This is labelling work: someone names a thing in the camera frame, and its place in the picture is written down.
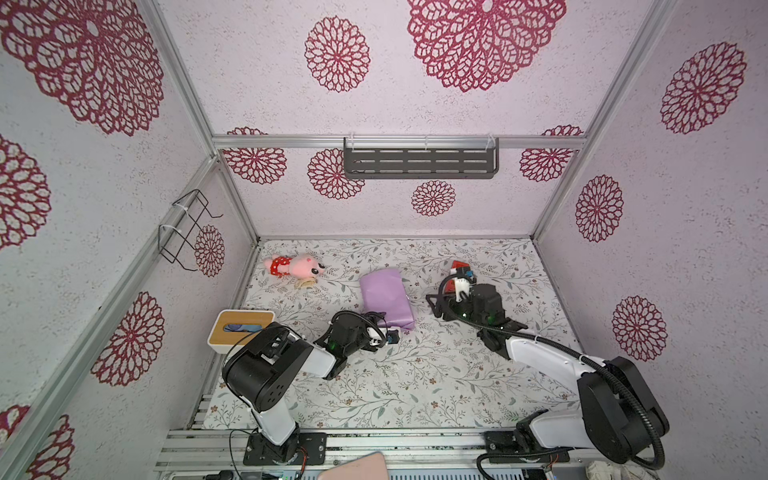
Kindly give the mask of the pink wrapping paper sheet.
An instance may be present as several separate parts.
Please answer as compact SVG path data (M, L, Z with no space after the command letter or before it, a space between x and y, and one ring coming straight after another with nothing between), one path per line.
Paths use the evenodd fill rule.
M370 272L360 278L359 284L364 310L381 315L380 328L414 329L415 317L398 269Z

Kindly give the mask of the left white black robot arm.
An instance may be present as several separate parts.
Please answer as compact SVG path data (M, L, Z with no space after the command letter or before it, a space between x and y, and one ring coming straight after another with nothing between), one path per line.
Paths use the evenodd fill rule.
M296 377L306 374L332 380L346 368L353 354L375 353L399 340L399 328L390 324L382 312L339 311L314 342L273 322L231 348L222 367L222 380L250 408L266 445L286 449L299 431L283 401Z

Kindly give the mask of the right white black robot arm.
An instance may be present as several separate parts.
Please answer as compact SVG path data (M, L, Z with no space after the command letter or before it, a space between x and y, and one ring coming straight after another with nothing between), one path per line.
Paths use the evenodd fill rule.
M468 267L453 270L425 300L435 318L473 328L491 352L537 370L578 397L569 410L542 409L511 430L486 434L478 468L486 461L566 461L580 450L646 470L665 466L662 438L669 421L632 361L590 356L534 333L509 318L496 287L479 283Z

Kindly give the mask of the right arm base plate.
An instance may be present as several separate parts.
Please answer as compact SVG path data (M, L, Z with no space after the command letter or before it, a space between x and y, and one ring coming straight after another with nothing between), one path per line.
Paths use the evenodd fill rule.
M530 433L519 430L484 433L486 457L491 463L557 463L570 460L570 450L543 447Z

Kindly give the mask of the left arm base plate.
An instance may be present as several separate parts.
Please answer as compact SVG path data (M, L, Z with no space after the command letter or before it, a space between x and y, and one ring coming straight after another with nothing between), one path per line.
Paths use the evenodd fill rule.
M316 466L325 462L327 435L294 431L288 439L274 444L263 434L249 436L243 458L245 466Z

